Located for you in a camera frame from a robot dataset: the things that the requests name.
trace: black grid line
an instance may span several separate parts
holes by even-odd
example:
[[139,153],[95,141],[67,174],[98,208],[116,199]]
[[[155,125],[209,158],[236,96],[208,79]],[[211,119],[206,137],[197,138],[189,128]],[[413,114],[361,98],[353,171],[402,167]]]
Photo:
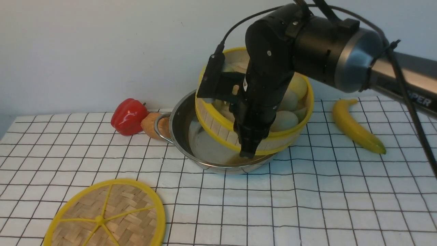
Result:
[[288,147],[288,155],[290,156],[290,166],[291,166],[291,173],[293,176],[293,184],[294,184],[294,191],[295,191],[295,201],[296,201],[296,213],[297,213],[297,220],[298,220],[298,229],[299,229],[299,241],[301,242],[302,245],[302,232],[301,232],[301,226],[300,226],[300,218],[299,218],[299,203],[298,203],[298,194],[297,194],[297,189],[296,189],[296,184],[295,184],[295,173],[293,170],[293,161],[291,160],[291,148]]
[[[223,224],[223,216],[224,216],[224,210],[225,210],[225,188],[226,188],[226,171],[223,175],[223,196],[222,196],[222,217],[220,218],[220,224]],[[222,244],[222,235],[223,235],[223,226],[220,226],[220,239],[219,243]]]
[[[324,105],[323,105],[323,101],[322,101],[322,100],[320,100],[320,101],[321,101],[321,103],[322,103],[322,109],[323,109],[323,111],[325,112],[325,108],[324,108]],[[329,129],[329,125],[328,125],[328,123],[326,123],[326,127],[328,128],[328,133],[331,133],[331,132],[330,132],[330,129]],[[329,136],[329,140],[330,140],[330,142],[331,142],[331,146],[334,146],[331,135]],[[338,176],[340,177],[341,189],[343,190],[343,197],[344,197],[344,200],[346,201],[347,213],[348,213],[348,215],[349,215],[349,221],[350,221],[350,226],[352,227],[352,233],[353,233],[353,235],[354,235],[355,245],[358,246],[357,235],[355,234],[354,223],[352,222],[352,216],[351,216],[351,214],[350,214],[350,208],[349,208],[349,204],[348,204],[348,202],[347,202],[347,198],[346,198],[346,193],[345,193],[345,190],[344,190],[343,179],[341,178],[342,175],[341,175],[341,172],[340,172],[340,167],[338,166],[338,161],[337,161],[337,156],[336,156],[336,154],[335,154],[335,151],[333,151],[333,153],[334,153],[335,164],[336,164],[336,167],[337,167]]]
[[[32,125],[32,123],[29,124],[29,127],[27,127],[27,129],[25,130],[25,132],[27,132],[27,131],[30,129],[31,125]],[[13,180],[14,177],[17,175],[17,173],[18,173],[18,170],[14,173],[14,175],[13,175],[12,178],[10,179],[8,185],[12,182],[12,180]],[[12,213],[14,212],[14,209],[17,207],[17,205],[18,205],[18,202],[15,204],[14,208],[11,210],[11,212],[10,212],[9,215],[12,215]],[[4,227],[6,226],[8,220],[9,220],[9,218],[6,219],[6,221],[4,222],[4,225],[2,226],[2,228],[0,228],[0,233],[3,231],[3,229],[4,229]]]
[[[308,135],[308,141],[309,141],[309,145],[311,145],[311,138]],[[317,183],[317,190],[319,190],[319,199],[320,199],[320,207],[322,210],[322,216],[323,216],[323,224],[325,225],[325,233],[326,233],[326,241],[328,242],[328,246],[330,246],[329,243],[329,236],[328,236],[328,229],[326,228],[326,218],[325,218],[325,211],[323,210],[323,202],[322,202],[322,196],[320,195],[320,184],[319,184],[319,178],[317,176],[317,168],[316,168],[316,163],[314,162],[314,152],[312,151],[311,148],[311,156],[312,156],[312,165],[314,166],[314,172],[316,174],[316,183]]]
[[[37,171],[36,169],[0,169],[0,171]],[[56,169],[45,169],[44,171],[58,171],[58,172],[72,172],[71,170],[56,170]],[[80,172],[99,172],[99,173],[113,173],[113,172],[117,172],[117,171],[101,171],[101,170],[96,170],[96,171],[90,171],[90,170],[81,170]],[[119,171],[119,173],[127,173],[127,172],[132,172],[132,171]],[[158,171],[139,171],[138,173],[159,173]],[[180,173],[177,171],[161,171],[160,173]],[[202,174],[201,172],[182,172],[182,173],[190,173],[190,174]],[[306,174],[306,175],[314,175],[314,176],[319,176],[319,177],[368,177],[368,178],[434,178],[434,175],[415,175],[415,176],[406,176],[406,175],[390,175],[387,176],[386,174],[381,174],[381,175],[354,175],[354,174],[333,174],[333,175],[328,175],[328,174],[315,174],[315,173],[310,173],[310,172],[295,172],[294,174]],[[260,175],[265,175],[264,173],[248,173],[248,175],[250,176],[260,176]],[[274,173],[272,174],[274,176],[288,176],[289,174],[280,174],[280,173]],[[20,185],[20,184],[8,184],[8,183],[0,183],[0,185]]]
[[[270,182],[270,205],[271,205],[271,212],[272,212],[272,225],[274,225],[274,213],[273,213],[273,191],[272,191],[272,174],[271,174],[271,166],[270,163],[268,163],[269,165],[269,182]],[[276,240],[275,240],[275,231],[274,231],[274,226],[272,226],[272,233],[273,233],[273,246],[276,245]]]
[[[41,138],[43,132],[46,130],[46,128],[47,128],[48,125],[49,125],[49,124],[47,123],[46,126],[44,127],[44,130],[42,131],[41,135],[38,137],[38,140]],[[47,153],[45,154],[45,157],[48,156],[48,154],[50,153],[52,147],[53,147],[53,145],[50,146],[50,149],[49,149],[49,150],[47,151]],[[32,146],[32,148],[31,148],[31,150],[29,151],[29,153],[28,153],[27,156],[29,156],[29,154],[32,152],[33,148],[34,148],[34,146]],[[19,200],[22,199],[22,197],[23,197],[24,194],[26,193],[27,188],[32,184],[32,181],[33,181],[33,179],[35,178],[35,176],[36,176],[37,173],[38,173],[38,172],[35,171],[35,173],[33,174],[32,178],[31,178],[31,180],[29,181],[29,184],[26,186],[26,188],[25,188],[25,190],[24,190],[24,192],[23,192],[23,194],[21,195],[21,197],[20,197]],[[14,209],[11,211],[11,214],[12,214],[13,211],[16,209],[18,203],[19,203],[19,202],[17,202],[17,204],[15,204],[15,207],[14,207]],[[31,218],[29,219],[29,221],[27,222],[27,224],[26,224],[26,226],[25,226],[23,232],[21,233],[21,237],[23,237],[24,233],[26,232],[26,229],[27,229],[27,227],[29,226],[29,223],[31,222],[31,220],[32,220],[32,218],[33,218],[33,216],[34,216],[36,210],[38,209],[38,206],[40,205],[40,203],[41,203],[41,202],[38,202],[37,206],[35,207],[35,210],[33,211]]]
[[247,172],[246,172],[246,246],[249,246],[249,175]]
[[[45,158],[48,156],[48,154],[49,154],[49,152],[50,152],[50,150],[52,149],[52,147],[55,145],[55,142],[56,142],[56,140],[57,140],[57,138],[59,137],[59,135],[60,135],[60,133],[62,132],[62,129],[59,131],[59,133],[58,133],[58,135],[56,136],[56,139],[55,139],[55,141],[53,142],[53,145],[50,147],[50,149],[49,149],[49,151],[47,151],[47,154],[45,155]],[[50,182],[49,182],[49,184],[53,181],[53,179],[56,177],[56,172],[55,172],[55,174],[53,175],[53,177],[52,177],[52,179],[50,180]],[[45,195],[45,193],[47,192],[47,190],[49,189],[49,185],[47,185],[47,187],[45,188],[45,190],[44,190],[44,192],[43,192],[43,194],[42,194],[42,196],[41,197],[44,197],[44,195]],[[29,224],[30,224],[30,222],[32,221],[32,219],[33,219],[33,217],[34,217],[34,215],[35,215],[35,213],[36,213],[36,211],[37,211],[37,209],[38,209],[38,207],[39,207],[39,205],[41,204],[41,202],[38,202],[38,204],[37,204],[37,206],[36,206],[36,208],[35,208],[35,210],[33,211],[33,213],[32,213],[32,216],[31,216],[31,218],[30,218],[30,220],[27,222],[27,224],[26,224],[26,227],[25,227],[25,229],[23,230],[23,232],[22,232],[22,234],[21,234],[21,237],[24,235],[24,232],[26,231],[26,228],[29,226]]]
[[[393,132],[393,134],[394,134],[394,131],[393,131],[393,128],[392,128],[391,123],[389,123],[389,125],[390,125],[390,129],[392,130],[392,132]],[[398,144],[399,148],[401,149],[402,157],[403,157],[404,160],[406,161],[406,157],[405,157],[404,151],[402,151],[402,148],[400,147],[400,144],[399,144],[399,140],[398,140],[398,138],[396,138],[396,136],[395,136],[395,139],[396,139],[396,143]],[[415,176],[413,175],[413,173],[411,172],[411,168],[410,168],[410,166],[408,165],[408,163],[407,163],[407,167],[408,167],[408,171],[410,172],[411,176],[412,176],[413,179],[414,179],[414,183],[416,184],[417,190],[419,191],[419,194],[420,194],[420,196],[422,197],[423,202],[425,203],[425,207],[426,207],[427,210],[429,211],[429,207],[428,207],[427,201],[426,201],[425,198],[423,197],[423,194],[422,194],[421,191],[420,191],[419,185],[417,184],[417,180],[416,180]],[[430,218],[431,218],[431,220],[432,220],[432,222],[433,222],[433,224],[434,224],[434,227],[435,227],[435,229],[436,229],[436,231],[437,231],[437,225],[436,225],[436,222],[434,221],[434,218],[433,218],[433,216],[431,215],[431,213],[429,213],[429,215],[430,215]]]
[[198,205],[197,205],[196,225],[194,226],[193,245],[196,243],[197,225],[199,224],[200,200],[201,200],[201,198],[202,198],[202,187],[203,187],[204,177],[205,177],[205,170],[203,170],[203,173],[202,173],[202,181],[200,182],[199,202],[198,202]]
[[169,233],[168,233],[168,236],[167,236],[167,243],[169,243],[169,241],[170,241],[171,228],[173,227],[174,213],[176,212],[177,196],[179,195],[179,187],[180,187],[180,181],[182,180],[182,170],[184,169],[184,165],[185,165],[185,159],[184,159],[184,162],[182,163],[182,169],[181,169],[180,176],[179,176],[179,185],[178,185],[178,188],[177,188],[176,197],[174,198],[175,205],[173,205],[173,212],[172,212],[172,215],[171,215],[171,225],[170,225]]
[[[387,173],[387,176],[388,176],[388,171],[387,171],[387,167],[385,166],[384,160],[383,160],[383,158],[382,158],[381,155],[379,155],[379,156],[380,156],[380,158],[381,158],[381,162],[382,162],[382,164],[383,164],[383,166],[384,166],[384,170],[385,170],[385,172]],[[393,190],[393,192],[394,192],[394,191],[395,191],[395,188],[394,188],[394,186],[393,186],[393,183],[392,183],[391,179],[389,178],[388,181],[390,182],[390,186],[392,187],[392,190]],[[401,203],[399,202],[399,198],[398,198],[398,196],[396,195],[396,193],[395,193],[395,198],[396,198],[396,201],[397,201],[397,203],[398,203],[398,206],[401,207]],[[404,222],[405,222],[405,225],[407,226],[407,230],[409,231],[409,235],[410,235],[411,241],[413,242],[413,245],[416,246],[416,243],[414,242],[413,235],[411,234],[411,231],[410,231],[410,229],[409,229],[409,225],[408,225],[407,219],[405,219],[405,214],[404,214],[403,212],[401,212],[401,214],[402,214],[402,218],[403,218],[403,220],[404,220]]]
[[[66,186],[66,187],[83,187],[86,188],[88,186],[86,185],[62,185],[62,184],[51,184],[54,186]],[[23,184],[10,184],[10,186],[23,186]],[[32,184],[31,186],[47,186],[47,184]],[[179,187],[153,187],[153,188],[160,188],[160,189],[178,189]],[[200,187],[197,186],[184,186],[183,188],[195,188],[200,189]],[[203,187],[204,190],[221,190],[220,188],[209,188],[209,187]],[[247,189],[236,189],[236,188],[226,188],[226,190],[247,190]],[[294,190],[301,190],[301,191],[311,191],[311,192],[320,192],[320,193],[346,193],[346,194],[369,194],[368,191],[326,191],[326,190],[311,190],[311,189],[303,189],[303,188],[295,188],[295,189],[272,189],[272,191],[294,191]],[[248,189],[247,191],[269,191],[269,190],[262,190],[262,189]],[[370,192],[371,194],[402,194],[402,195],[414,195],[419,194],[417,192]],[[423,195],[435,195],[437,192],[422,192]]]

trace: grid tablecloth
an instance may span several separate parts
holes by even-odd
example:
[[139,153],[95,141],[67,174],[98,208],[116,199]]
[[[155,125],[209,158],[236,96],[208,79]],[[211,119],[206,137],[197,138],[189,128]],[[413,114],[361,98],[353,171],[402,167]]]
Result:
[[[114,178],[156,190],[164,245],[434,245],[437,180],[406,109],[385,97],[351,107],[387,147],[377,155],[337,129],[334,102],[316,101],[292,147],[237,176],[208,173],[145,134],[115,133],[110,112],[18,117],[0,142],[0,245],[41,245],[68,199]],[[437,121],[420,119],[436,152]]]

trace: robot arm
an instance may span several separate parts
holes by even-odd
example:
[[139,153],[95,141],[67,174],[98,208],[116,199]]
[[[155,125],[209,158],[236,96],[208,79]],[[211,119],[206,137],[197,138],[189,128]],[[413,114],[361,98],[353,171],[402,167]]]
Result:
[[[373,89],[402,100],[393,68],[379,58],[385,47],[378,33],[360,28],[357,20],[340,20],[323,0],[314,2],[327,18],[314,16],[304,1],[295,2],[257,20],[246,31],[250,61],[246,74],[232,82],[240,87],[229,100],[242,157],[252,158],[268,136],[295,72],[343,92]],[[220,75],[223,61],[220,50],[211,56],[198,97],[220,99],[218,88],[226,84]],[[437,116],[437,79],[403,72],[416,108]]]

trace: yellow steamer rim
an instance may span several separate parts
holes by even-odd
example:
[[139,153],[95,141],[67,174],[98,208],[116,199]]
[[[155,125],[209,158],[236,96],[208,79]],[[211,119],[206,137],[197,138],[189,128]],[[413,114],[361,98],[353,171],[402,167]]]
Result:
[[55,215],[44,246],[160,246],[166,229],[164,206],[148,186],[133,179],[94,184]]
[[[227,61],[228,63],[243,62],[249,59],[245,47],[227,49],[223,53],[225,55],[225,62]],[[199,85],[202,81],[204,72],[205,67],[200,73]],[[305,107],[307,108],[305,118],[297,126],[291,129],[280,132],[270,132],[269,136],[261,141],[255,155],[270,155],[286,149],[299,137],[305,125],[311,118],[314,109],[314,93],[311,84],[307,77],[298,73],[295,73],[295,76],[303,77],[308,87],[307,94],[303,98]],[[233,122],[221,115],[212,104],[205,103],[203,99],[197,98],[197,91],[195,109],[199,123],[204,130],[214,138],[214,140],[232,150],[240,152],[241,145],[238,142],[237,134],[233,130]]]

